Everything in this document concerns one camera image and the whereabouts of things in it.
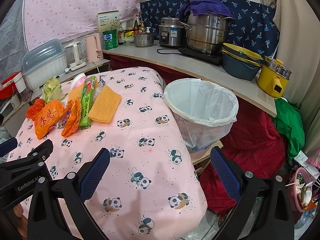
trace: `curved counter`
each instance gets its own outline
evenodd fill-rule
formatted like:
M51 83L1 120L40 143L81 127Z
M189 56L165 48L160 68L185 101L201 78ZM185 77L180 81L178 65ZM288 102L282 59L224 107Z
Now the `curved counter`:
M121 45L115 49L103 50L103 53L146 61L177 70L196 78L211 81L231 90L235 95L259 107L271 116L276 117L277 112L274 98L258 87L258 75L252 81L238 79L229 75L221 66L215 66L182 55L161 55L157 53L157 49L159 48L161 47L158 44L148 48Z

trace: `pink kettle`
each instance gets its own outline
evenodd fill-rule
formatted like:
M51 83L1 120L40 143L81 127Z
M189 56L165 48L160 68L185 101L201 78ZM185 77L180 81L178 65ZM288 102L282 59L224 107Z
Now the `pink kettle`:
M86 36L85 45L87 49L88 63L96 62L103 59L99 33Z

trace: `pink bedsheet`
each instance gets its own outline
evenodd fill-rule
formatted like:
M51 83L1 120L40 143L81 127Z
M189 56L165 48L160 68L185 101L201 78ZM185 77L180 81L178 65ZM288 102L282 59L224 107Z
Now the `pink bedsheet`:
M97 30L97 13L119 10L120 20L137 15L140 0L25 0L28 50L52 39L63 42Z
M46 138L52 140L54 150L45 163L52 177L77 172L105 147L111 152L110 165L85 205L107 237L168 240L184 236L198 226L207 202L178 126L163 101L161 79L146 67L100 75L122 96L116 114L110 124L92 122L90 128L67 139L61 129L50 131ZM69 83L62 86L66 93ZM33 122L26 119L17 134L19 146L9 160L26 157L44 139L36 139ZM31 197L22 203L24 215L30 202ZM79 237L63 200L60 205L71 232Z

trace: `beige curtain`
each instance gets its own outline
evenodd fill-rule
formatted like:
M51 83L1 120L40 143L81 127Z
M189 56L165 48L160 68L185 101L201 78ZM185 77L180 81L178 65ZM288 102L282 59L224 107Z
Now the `beige curtain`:
M320 22L306 0L276 0L273 21L280 30L277 58L292 71L284 97L300 109L310 156L320 148Z

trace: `green plastic bag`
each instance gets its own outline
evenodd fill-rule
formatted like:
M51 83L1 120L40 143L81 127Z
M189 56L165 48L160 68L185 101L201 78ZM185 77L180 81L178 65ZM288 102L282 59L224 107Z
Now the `green plastic bag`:
M279 134L288 139L287 161L291 161L303 149L305 134L300 111L282 98L276 99L277 116L272 117Z
M52 100L61 101L65 96L62 92L61 84L56 77L49 79L46 84L43 85L42 91L42 95L46 104Z

